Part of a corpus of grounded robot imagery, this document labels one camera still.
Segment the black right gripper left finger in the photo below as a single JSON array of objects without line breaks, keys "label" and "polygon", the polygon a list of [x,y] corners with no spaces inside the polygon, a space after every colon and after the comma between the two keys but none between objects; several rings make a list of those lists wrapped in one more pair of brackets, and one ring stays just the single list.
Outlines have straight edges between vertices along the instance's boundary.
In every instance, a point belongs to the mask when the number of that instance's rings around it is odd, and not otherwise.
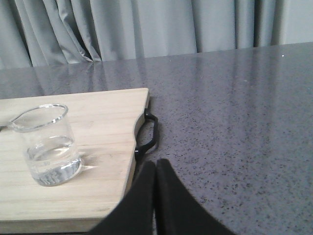
[{"label": "black right gripper left finger", "polygon": [[153,233],[156,165],[145,162],[117,207],[89,235],[151,235]]}]

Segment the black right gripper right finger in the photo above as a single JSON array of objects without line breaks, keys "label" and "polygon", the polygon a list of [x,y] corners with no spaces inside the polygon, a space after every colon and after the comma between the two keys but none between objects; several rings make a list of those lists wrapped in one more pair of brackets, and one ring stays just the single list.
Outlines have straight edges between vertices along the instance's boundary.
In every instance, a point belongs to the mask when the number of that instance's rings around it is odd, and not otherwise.
[{"label": "black right gripper right finger", "polygon": [[156,227],[159,235],[232,235],[189,193],[167,159],[156,165]]}]

